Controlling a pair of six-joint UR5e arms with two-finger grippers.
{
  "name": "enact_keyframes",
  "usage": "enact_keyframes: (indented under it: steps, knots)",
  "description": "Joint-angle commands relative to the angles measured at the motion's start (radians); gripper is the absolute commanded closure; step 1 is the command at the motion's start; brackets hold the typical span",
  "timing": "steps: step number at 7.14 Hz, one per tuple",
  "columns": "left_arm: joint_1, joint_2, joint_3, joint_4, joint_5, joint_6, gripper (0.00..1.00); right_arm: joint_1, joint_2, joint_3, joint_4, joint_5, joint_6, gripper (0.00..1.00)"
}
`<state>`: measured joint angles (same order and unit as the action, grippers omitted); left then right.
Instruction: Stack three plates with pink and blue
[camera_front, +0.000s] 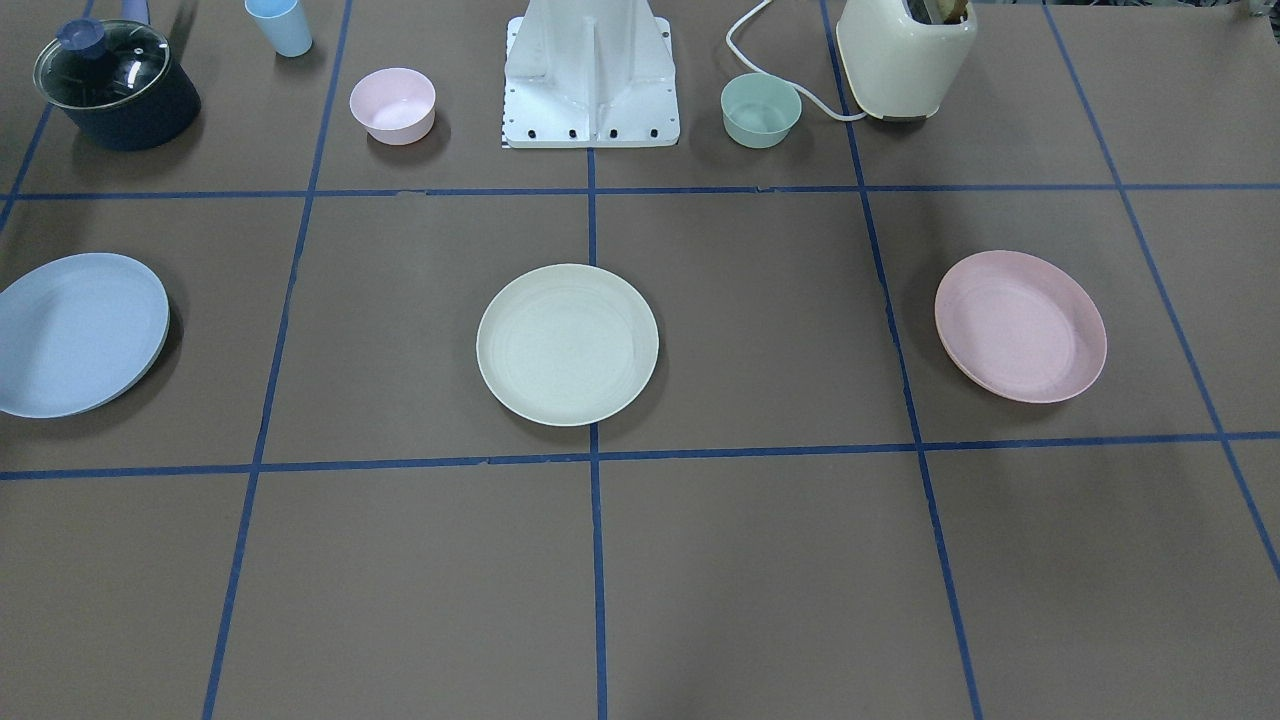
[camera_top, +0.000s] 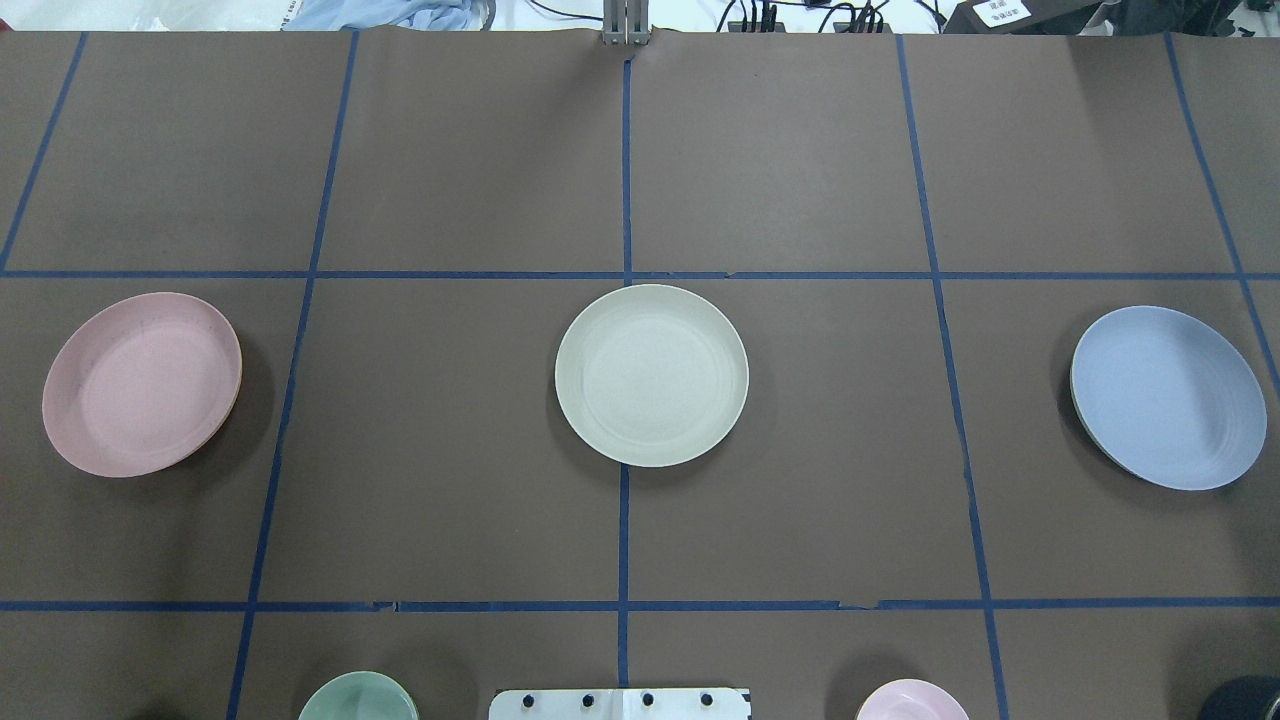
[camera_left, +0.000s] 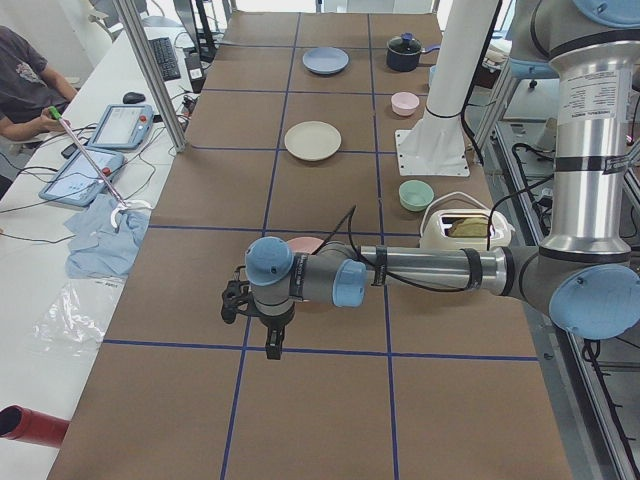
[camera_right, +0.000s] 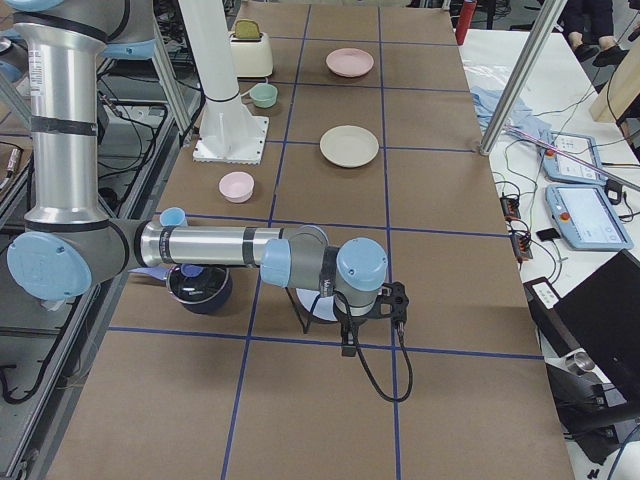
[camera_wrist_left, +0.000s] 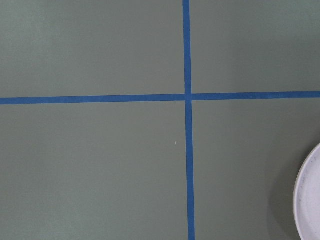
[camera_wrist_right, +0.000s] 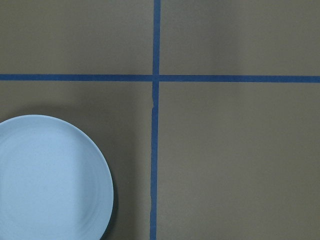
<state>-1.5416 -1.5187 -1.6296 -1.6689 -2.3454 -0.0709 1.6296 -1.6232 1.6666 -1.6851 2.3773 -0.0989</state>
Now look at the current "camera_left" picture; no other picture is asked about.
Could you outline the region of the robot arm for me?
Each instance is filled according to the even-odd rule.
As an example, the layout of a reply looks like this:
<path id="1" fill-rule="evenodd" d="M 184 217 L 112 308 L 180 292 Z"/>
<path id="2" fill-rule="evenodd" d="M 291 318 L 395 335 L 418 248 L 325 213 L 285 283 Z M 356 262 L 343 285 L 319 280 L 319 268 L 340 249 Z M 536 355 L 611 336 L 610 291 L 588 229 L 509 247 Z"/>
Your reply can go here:
<path id="1" fill-rule="evenodd" d="M 266 326 L 265 350 L 282 352 L 301 301 L 359 306 L 367 285 L 396 280 L 438 293 L 484 288 L 519 299 L 563 330 L 615 337 L 639 319 L 639 277 L 620 238 L 627 102 L 639 58 L 635 1 L 521 1 L 514 63 L 549 65 L 560 79 L 549 235 L 538 247 L 440 251 L 326 242 L 295 253 L 276 237 L 254 241 L 233 286 Z"/>

